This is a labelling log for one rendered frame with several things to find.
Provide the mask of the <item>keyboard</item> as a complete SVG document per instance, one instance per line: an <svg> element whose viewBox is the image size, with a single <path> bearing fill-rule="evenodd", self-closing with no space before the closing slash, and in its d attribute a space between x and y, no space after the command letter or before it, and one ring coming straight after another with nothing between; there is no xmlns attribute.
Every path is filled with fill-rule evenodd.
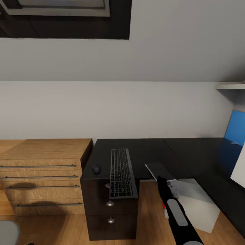
<svg viewBox="0 0 245 245"><path fill-rule="evenodd" d="M110 199L138 198L128 149L112 149Z"/></svg>

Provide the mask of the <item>swivel chair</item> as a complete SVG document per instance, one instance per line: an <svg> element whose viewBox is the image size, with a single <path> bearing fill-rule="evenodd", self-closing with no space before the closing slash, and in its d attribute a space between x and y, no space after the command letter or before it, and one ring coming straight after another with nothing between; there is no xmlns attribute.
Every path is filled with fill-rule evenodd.
<svg viewBox="0 0 245 245"><path fill-rule="evenodd" d="M0 245L18 245L21 229L13 220L0 220ZM27 245L25 243L24 245ZM28 245L34 245L29 243Z"/></svg>

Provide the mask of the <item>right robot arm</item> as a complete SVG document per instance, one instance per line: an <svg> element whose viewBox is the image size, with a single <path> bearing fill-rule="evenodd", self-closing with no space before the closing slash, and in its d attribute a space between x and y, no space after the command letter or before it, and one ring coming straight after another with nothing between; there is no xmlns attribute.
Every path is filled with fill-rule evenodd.
<svg viewBox="0 0 245 245"><path fill-rule="evenodd" d="M169 215L168 221L176 245L204 245L178 201L177 186L167 185L166 178L160 176L158 176L157 183L160 197Z"/></svg>

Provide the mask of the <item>monitor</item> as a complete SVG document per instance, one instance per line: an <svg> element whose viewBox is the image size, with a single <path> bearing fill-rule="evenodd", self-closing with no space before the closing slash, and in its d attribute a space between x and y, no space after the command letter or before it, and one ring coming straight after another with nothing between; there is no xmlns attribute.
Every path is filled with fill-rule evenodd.
<svg viewBox="0 0 245 245"><path fill-rule="evenodd" d="M242 187L245 187L245 144L230 178Z"/></svg>

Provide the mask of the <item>notebook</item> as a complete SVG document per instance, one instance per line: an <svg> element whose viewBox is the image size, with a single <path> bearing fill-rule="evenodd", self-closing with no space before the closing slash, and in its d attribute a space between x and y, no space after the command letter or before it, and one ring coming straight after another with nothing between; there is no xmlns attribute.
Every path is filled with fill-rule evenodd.
<svg viewBox="0 0 245 245"><path fill-rule="evenodd" d="M166 181L174 181L176 178L174 178L161 164L160 162L157 163L149 163L145 164L145 166L148 168L150 173L153 175L154 179L157 181L158 176L161 178L166 178Z"/></svg>

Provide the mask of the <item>mouse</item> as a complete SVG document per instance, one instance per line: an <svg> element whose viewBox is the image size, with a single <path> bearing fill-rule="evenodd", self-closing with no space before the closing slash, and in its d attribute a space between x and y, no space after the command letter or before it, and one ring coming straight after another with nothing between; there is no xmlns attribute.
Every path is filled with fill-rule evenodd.
<svg viewBox="0 0 245 245"><path fill-rule="evenodd" d="M95 165L92 166L92 170L95 173L99 173L101 171L101 168L100 168L99 165L95 164Z"/></svg>

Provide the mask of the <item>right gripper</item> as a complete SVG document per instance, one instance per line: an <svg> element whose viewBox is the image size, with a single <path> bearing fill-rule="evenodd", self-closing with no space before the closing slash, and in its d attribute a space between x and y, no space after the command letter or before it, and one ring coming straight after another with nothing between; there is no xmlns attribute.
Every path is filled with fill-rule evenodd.
<svg viewBox="0 0 245 245"><path fill-rule="evenodd" d="M171 191L167 185L166 178L161 178L160 176L158 176L157 183L158 183L158 190L159 190L160 197L162 197L162 194L164 192L170 192L171 193Z"/></svg>

